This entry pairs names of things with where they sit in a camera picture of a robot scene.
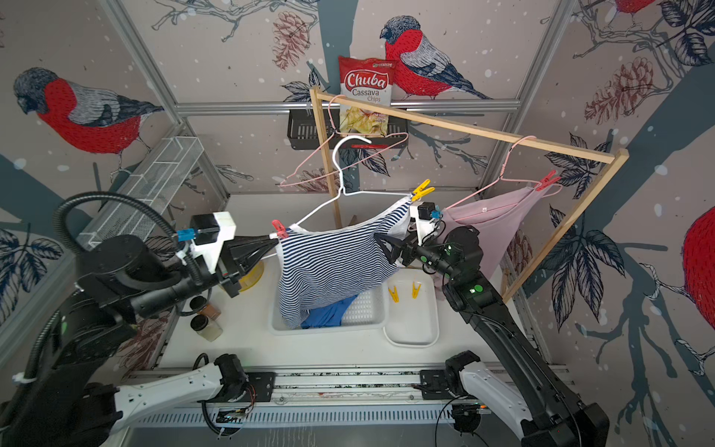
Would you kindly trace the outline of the striped tank top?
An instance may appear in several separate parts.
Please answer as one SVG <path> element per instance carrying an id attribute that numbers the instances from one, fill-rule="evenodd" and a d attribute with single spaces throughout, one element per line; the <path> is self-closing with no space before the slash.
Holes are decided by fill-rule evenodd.
<path id="1" fill-rule="evenodd" d="M 342 229 L 311 232 L 292 225 L 277 247 L 277 296 L 285 324 L 296 329 L 311 311 L 370 291 L 395 275 L 376 235 L 404 238 L 411 199 L 403 197 L 374 218 Z"/>

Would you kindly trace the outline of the blue tank top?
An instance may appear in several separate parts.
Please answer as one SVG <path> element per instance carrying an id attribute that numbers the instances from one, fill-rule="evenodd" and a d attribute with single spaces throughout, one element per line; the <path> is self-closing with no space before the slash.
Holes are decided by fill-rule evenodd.
<path id="1" fill-rule="evenodd" d="M 340 327 L 342 325 L 344 314 L 346 314 L 346 311 L 349 309 L 350 305 L 353 304 L 356 298 L 357 296 L 354 295 L 331 305 L 327 305 L 327 307 L 311 309 L 308 312 L 307 317 L 302 322 L 301 328 L 305 330 Z"/>

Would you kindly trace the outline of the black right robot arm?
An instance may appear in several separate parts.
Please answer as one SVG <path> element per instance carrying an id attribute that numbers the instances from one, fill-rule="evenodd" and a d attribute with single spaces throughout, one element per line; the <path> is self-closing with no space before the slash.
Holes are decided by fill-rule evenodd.
<path id="1" fill-rule="evenodd" d="M 482 360 L 463 351 L 445 362 L 445 378 L 456 397 L 474 397 L 505 423 L 523 446 L 603 446 L 610 421 L 598 404 L 586 404 L 549 368 L 480 270 L 480 233 L 471 225 L 453 229 L 441 244 L 421 246 L 406 238 L 374 236 L 390 262 L 419 260 L 443 276 L 448 304 L 495 353 L 511 378 L 494 377 Z"/>

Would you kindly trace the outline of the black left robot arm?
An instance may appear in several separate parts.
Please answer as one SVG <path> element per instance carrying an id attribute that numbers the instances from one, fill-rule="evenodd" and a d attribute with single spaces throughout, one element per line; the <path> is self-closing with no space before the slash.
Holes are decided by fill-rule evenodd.
<path id="1" fill-rule="evenodd" d="M 71 210 L 92 201 L 126 205 L 153 221 L 173 244 L 168 266 L 141 238 L 119 235 L 91 250 L 70 233 Z M 76 290 L 52 314 L 33 345 L 17 389 L 1 413 L 5 446 L 99 446 L 149 413 L 185 402 L 253 399 L 238 357 L 225 354 L 187 374 L 141 387 L 92 382 L 119 348 L 135 338 L 139 321 L 159 315 L 215 287 L 236 296 L 240 281 L 279 242 L 272 236 L 220 238 L 210 215 L 193 219 L 192 246 L 148 204 L 119 193 L 87 192 L 55 210 L 52 225 L 76 256 Z"/>

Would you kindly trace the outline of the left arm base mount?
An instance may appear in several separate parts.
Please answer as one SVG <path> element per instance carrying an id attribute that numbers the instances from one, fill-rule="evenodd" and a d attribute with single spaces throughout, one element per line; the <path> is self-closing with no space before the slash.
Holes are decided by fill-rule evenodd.
<path id="1" fill-rule="evenodd" d="M 225 391 L 223 387 L 215 397 L 208 399 L 207 402 L 219 404 L 271 402 L 276 378 L 275 372 L 248 372 L 244 384 L 232 391 Z"/>

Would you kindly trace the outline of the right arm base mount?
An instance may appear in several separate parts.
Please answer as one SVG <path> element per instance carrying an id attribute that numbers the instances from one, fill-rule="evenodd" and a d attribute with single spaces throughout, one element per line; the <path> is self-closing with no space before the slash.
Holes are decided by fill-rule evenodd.
<path id="1" fill-rule="evenodd" d="M 488 398 L 492 387 L 475 371 L 464 368 L 444 368 L 443 370 L 421 370 L 419 380 L 413 388 L 418 390 L 423 400 L 447 400 L 467 397 L 469 399 Z"/>

